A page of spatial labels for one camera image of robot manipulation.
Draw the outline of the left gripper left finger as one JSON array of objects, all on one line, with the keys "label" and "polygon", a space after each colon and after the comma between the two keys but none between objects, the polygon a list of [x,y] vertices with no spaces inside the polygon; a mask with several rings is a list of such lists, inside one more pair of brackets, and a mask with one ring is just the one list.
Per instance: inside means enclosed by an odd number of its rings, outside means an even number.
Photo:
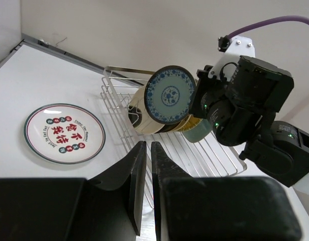
[{"label": "left gripper left finger", "polygon": [[135,240],[146,159],[140,141],[91,179],[1,178],[0,240]]}]

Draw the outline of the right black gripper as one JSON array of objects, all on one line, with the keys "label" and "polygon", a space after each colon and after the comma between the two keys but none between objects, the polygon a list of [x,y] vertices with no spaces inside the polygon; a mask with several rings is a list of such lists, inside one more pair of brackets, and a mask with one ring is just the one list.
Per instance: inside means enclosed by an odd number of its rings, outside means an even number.
[{"label": "right black gripper", "polygon": [[231,78],[198,70],[189,113],[206,119],[217,141],[237,146],[254,139],[270,142],[270,129],[294,88],[290,72],[263,60],[241,56]]}]

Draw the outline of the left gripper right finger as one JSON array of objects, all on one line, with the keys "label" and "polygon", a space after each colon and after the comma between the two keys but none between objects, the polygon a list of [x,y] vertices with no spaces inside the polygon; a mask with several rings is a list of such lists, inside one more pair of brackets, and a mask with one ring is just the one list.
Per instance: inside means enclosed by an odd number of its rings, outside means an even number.
[{"label": "left gripper right finger", "polygon": [[157,240],[301,240],[282,186],[265,176],[192,177],[151,144]]}]

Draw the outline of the light green rectangular tray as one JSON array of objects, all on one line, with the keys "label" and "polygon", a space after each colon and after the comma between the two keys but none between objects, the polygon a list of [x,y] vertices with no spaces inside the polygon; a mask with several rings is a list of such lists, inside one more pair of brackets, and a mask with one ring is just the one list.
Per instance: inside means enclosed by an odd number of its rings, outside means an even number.
[{"label": "light green rectangular tray", "polygon": [[198,125],[182,134],[190,143],[196,143],[204,139],[211,131],[212,127],[208,120],[202,119]]}]

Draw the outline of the blue green patterned plate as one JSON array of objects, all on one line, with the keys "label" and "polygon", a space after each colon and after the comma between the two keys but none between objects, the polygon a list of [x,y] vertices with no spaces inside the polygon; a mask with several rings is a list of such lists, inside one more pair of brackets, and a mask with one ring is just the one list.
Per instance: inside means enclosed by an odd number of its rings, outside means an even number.
[{"label": "blue green patterned plate", "polygon": [[144,90],[144,105],[156,122],[173,125],[189,112],[196,82],[191,73],[181,66],[170,65],[157,70]]}]

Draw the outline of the glossy black plate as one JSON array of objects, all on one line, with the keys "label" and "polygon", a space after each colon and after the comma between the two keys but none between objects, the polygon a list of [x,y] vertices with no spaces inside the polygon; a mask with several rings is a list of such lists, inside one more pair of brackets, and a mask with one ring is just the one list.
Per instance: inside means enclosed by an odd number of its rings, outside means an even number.
[{"label": "glossy black plate", "polygon": [[183,123],[178,123],[178,124],[174,124],[174,125],[165,125],[157,133],[175,132],[175,131],[181,129],[183,126],[184,126]]}]

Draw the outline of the white plate with red characters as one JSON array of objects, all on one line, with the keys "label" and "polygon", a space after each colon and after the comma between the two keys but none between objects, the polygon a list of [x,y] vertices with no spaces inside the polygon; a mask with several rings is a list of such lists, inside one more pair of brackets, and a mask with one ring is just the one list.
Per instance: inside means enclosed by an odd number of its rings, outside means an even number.
[{"label": "white plate with red characters", "polygon": [[46,161],[78,164],[96,157],[106,143],[101,121],[89,110],[54,103],[33,111],[25,121],[24,139]]}]

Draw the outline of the cream plate with black patch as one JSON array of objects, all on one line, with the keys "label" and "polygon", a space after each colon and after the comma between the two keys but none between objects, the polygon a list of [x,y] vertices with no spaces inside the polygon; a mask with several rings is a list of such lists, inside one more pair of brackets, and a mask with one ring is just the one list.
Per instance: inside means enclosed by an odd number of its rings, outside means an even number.
[{"label": "cream plate with black patch", "polygon": [[136,132],[144,135],[154,134],[164,127],[164,124],[154,121],[146,111],[144,103],[145,87],[139,88],[128,104],[128,117],[132,126]]}]

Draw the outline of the bamboo pattern round plate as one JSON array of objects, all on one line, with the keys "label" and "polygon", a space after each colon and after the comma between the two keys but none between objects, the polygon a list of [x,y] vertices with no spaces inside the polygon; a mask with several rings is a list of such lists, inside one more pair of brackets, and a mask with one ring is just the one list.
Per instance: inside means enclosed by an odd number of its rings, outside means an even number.
[{"label": "bamboo pattern round plate", "polygon": [[201,118],[196,118],[196,117],[191,115],[189,120],[187,121],[187,123],[181,129],[179,129],[179,131],[180,132],[189,131],[189,130],[195,128],[201,121],[202,121]]}]

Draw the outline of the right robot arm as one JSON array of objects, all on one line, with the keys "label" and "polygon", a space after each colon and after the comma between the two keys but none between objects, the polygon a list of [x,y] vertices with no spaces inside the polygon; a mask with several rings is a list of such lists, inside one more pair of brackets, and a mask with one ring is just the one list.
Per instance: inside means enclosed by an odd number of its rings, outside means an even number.
[{"label": "right robot arm", "polygon": [[231,77],[197,71],[189,113],[206,119],[224,146],[244,144],[241,160],[291,187],[309,173],[309,134],[276,120],[294,87],[291,74],[263,60],[241,56]]}]

